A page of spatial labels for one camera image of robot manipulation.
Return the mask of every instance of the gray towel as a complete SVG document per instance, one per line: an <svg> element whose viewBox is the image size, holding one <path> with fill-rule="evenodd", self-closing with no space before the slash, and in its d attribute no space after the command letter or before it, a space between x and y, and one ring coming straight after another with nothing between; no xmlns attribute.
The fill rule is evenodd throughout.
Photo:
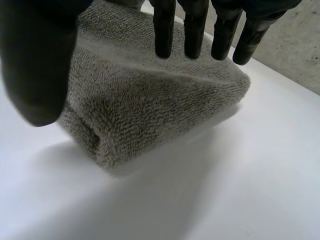
<svg viewBox="0 0 320 240"><path fill-rule="evenodd" d="M171 57L155 55L153 17L96 0L78 18L69 92L59 123L103 168L115 168L238 103L249 78L229 59L184 55L175 23Z"/></svg>

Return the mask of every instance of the towel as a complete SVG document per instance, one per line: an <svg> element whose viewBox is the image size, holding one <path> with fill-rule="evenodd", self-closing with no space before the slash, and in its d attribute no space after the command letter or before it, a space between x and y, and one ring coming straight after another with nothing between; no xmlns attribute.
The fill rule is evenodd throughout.
<svg viewBox="0 0 320 240"><path fill-rule="evenodd" d="M207 38L197 60L185 57L182 24L174 25L169 59L156 56L154 38L153 16L134 7L96 0L78 18L59 123L103 168L185 134L238 103L250 86L229 59L210 56Z"/></svg>

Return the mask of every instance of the folded towel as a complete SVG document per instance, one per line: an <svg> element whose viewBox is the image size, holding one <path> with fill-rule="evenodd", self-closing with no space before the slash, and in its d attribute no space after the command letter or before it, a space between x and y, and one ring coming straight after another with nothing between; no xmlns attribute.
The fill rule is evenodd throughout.
<svg viewBox="0 0 320 240"><path fill-rule="evenodd" d="M78 18L59 123L103 168L115 168L238 103L249 78L229 59L184 55L175 23L169 59L155 55L152 15L96 0Z"/></svg>

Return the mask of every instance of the fabric texture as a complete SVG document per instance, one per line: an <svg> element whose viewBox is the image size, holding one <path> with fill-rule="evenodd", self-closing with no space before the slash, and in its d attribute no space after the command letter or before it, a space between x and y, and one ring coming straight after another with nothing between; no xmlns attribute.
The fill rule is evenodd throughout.
<svg viewBox="0 0 320 240"><path fill-rule="evenodd" d="M69 90L59 123L103 168L115 168L238 103L250 80L229 59L184 54L175 23L172 54L156 57L152 15L96 0L78 18Z"/></svg>

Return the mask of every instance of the white table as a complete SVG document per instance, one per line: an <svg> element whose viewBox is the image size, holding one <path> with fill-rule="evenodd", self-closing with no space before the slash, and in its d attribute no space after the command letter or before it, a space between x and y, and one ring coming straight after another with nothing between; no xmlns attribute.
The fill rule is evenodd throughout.
<svg viewBox="0 0 320 240"><path fill-rule="evenodd" d="M0 239L319 240L320 96L241 69L237 107L116 171L29 126L1 85Z"/></svg>

